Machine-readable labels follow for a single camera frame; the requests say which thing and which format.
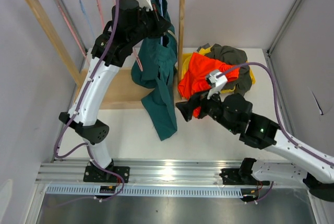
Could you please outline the blue wire hanger green shorts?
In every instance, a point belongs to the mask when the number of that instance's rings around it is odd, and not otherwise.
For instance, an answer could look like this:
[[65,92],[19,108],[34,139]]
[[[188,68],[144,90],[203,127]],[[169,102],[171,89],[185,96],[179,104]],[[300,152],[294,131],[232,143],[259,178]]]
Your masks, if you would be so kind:
[[[159,3],[160,3],[160,14],[161,16],[163,17],[163,0],[159,0]],[[164,39],[163,39],[163,36],[161,37],[160,39],[160,44],[163,46],[163,47],[166,47],[166,45],[164,44]]]

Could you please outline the pink wire hanger orange shorts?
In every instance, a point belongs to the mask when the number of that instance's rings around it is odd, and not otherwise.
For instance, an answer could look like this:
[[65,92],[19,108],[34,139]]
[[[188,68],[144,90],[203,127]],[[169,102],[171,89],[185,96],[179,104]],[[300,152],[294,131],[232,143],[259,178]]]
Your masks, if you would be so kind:
[[115,0],[112,8],[112,35],[111,64],[122,67],[126,58],[134,55],[139,69],[143,70],[138,53],[134,46],[141,41],[139,37],[142,31],[139,29],[140,16],[143,9],[137,0]]

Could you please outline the dark green shorts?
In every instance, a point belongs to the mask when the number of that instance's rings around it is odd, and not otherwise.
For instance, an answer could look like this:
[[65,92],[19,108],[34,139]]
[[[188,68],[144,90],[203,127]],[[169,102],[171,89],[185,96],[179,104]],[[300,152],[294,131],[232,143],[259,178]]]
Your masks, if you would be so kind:
[[142,68],[135,62],[131,69],[134,83],[152,89],[141,99],[161,141],[177,131],[173,81],[178,59],[175,28],[171,25],[162,38],[144,39],[138,53]]

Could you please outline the yellow shorts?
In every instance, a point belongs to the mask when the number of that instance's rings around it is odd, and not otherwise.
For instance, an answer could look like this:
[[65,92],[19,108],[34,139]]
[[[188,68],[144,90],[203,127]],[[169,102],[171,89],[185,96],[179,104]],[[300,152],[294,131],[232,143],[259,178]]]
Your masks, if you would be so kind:
[[[179,82],[178,89],[181,95],[191,96],[193,93],[205,90],[209,86],[205,82],[205,75],[210,71],[218,69],[223,72],[226,68],[233,66],[228,65],[219,60],[206,57],[205,55],[199,54],[197,51],[193,53],[183,54],[183,64],[181,69],[181,81]],[[250,68],[251,77],[253,84],[256,79]],[[232,82],[238,79],[239,69],[228,73],[228,81]],[[222,93],[232,93],[232,91],[221,91]]]

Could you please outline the pink wire hanger olive shorts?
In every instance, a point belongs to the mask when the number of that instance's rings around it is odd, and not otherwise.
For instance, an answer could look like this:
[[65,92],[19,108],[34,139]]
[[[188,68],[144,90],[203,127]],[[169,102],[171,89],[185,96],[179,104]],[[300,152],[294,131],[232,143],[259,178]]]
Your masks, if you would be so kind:
[[105,23],[104,23],[104,17],[103,17],[101,2],[100,2],[100,0],[96,0],[96,2],[97,2],[97,8],[98,8],[99,16],[100,16],[100,21],[101,21],[101,27],[102,27],[102,29],[104,29]]

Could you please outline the olive green shorts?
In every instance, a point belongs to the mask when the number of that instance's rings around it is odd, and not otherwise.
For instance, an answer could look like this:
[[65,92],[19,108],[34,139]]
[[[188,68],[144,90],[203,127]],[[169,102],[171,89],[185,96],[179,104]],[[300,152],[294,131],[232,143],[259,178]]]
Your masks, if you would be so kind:
[[[214,44],[210,48],[210,52],[205,54],[206,57],[219,60],[228,65],[240,65],[248,61],[245,51],[234,48],[232,46],[221,46]],[[251,69],[249,66],[243,66],[239,69],[238,79],[232,82],[228,82],[222,91],[232,91],[244,96],[248,92],[253,84],[251,77]]]

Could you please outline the light blue wire hanger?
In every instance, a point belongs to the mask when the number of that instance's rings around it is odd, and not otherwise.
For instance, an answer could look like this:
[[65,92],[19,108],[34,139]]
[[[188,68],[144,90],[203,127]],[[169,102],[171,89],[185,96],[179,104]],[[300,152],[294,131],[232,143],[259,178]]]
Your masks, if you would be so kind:
[[82,14],[83,14],[83,16],[84,16],[87,24],[88,24],[89,30],[90,30],[91,35],[92,35],[92,39],[94,40],[95,39],[94,31],[93,31],[91,22],[89,20],[89,16],[88,16],[88,14],[86,12],[85,6],[84,6],[82,0],[78,0],[78,2],[79,2],[79,5],[80,5],[81,12],[82,12]]

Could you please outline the grey shorts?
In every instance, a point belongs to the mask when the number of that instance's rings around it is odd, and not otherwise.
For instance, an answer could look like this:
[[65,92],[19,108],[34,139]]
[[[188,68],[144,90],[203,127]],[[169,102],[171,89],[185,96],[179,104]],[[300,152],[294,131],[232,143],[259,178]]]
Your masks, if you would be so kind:
[[205,45],[202,45],[200,46],[198,49],[197,49],[197,52],[199,54],[202,54],[202,55],[205,55],[206,53],[209,53],[211,51],[211,46],[210,44],[205,44]]

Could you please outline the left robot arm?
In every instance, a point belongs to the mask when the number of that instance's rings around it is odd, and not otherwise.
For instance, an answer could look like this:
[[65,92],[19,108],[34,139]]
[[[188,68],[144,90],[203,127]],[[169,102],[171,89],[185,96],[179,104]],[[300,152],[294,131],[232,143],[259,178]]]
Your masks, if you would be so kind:
[[112,20],[96,38],[91,64],[74,105],[59,120],[81,136],[96,164],[101,182],[113,177],[112,158],[104,142],[109,127],[98,120],[100,105],[108,87],[140,41],[159,38],[171,23],[158,14],[150,0],[119,0],[112,7]]

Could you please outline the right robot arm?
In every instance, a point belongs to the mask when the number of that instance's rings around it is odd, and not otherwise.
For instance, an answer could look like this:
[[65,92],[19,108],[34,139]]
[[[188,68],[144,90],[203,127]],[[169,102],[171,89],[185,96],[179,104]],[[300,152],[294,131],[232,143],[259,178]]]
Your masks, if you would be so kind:
[[196,109],[198,117],[211,117],[245,145],[279,155],[289,163],[271,163],[244,158],[239,169],[222,169],[224,185],[269,185],[272,182],[305,186],[311,195],[333,202],[333,158],[285,135],[276,122],[252,112],[252,103],[241,95],[229,95],[221,100],[218,94],[210,99],[199,92],[188,101],[178,102],[185,121],[190,121]]

